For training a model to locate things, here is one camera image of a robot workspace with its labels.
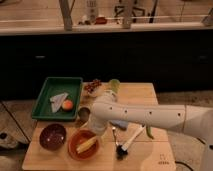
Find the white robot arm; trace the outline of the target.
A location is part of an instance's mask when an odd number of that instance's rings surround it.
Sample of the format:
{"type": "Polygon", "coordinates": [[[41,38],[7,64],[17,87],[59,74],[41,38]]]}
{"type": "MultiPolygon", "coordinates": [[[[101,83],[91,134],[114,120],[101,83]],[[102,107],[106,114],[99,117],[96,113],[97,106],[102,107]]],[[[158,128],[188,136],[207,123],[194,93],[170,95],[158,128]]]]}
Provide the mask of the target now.
{"type": "Polygon", "coordinates": [[[106,90],[91,106],[88,128],[103,135],[110,120],[121,120],[170,130],[203,139],[206,143],[200,171],[213,171],[213,108],[190,105],[132,105],[117,102],[106,90]]]}

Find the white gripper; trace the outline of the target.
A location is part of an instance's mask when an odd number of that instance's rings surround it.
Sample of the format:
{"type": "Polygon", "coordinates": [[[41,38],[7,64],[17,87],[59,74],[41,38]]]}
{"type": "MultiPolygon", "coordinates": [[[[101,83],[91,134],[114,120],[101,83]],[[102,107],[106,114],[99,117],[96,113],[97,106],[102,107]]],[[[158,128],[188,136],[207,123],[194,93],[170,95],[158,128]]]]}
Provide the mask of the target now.
{"type": "Polygon", "coordinates": [[[107,130],[108,122],[91,116],[88,121],[88,129],[98,136],[102,136],[107,130]]]}

